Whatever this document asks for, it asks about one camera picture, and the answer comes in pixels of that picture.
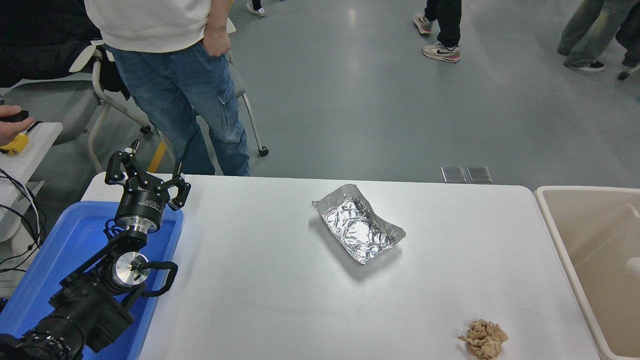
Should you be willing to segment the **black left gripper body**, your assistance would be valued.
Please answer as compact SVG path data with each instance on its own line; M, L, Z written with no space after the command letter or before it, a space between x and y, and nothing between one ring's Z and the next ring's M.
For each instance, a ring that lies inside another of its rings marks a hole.
M161 184L162 180L153 176L147 177L146 180L140 177L128 178L115 214L118 226L124 227L129 219L138 217L146 219L153 227L160 227L169 202L167 190L157 191Z

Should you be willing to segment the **person's hand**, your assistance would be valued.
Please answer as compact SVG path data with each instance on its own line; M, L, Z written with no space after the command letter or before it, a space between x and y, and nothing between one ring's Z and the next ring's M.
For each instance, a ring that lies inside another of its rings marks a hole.
M1 105L0 117L9 117L20 114L22 107L20 105ZM0 146L6 146L14 140L19 133L25 132L35 122L35 118L30 116L25 120L16 122L2 121L0 123Z

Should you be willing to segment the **standing person's left hand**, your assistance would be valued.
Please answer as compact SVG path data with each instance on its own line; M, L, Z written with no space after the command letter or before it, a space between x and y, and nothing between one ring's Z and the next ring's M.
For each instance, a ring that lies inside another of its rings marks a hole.
M226 23L208 23L204 29L202 46L211 57L219 57L231 49Z

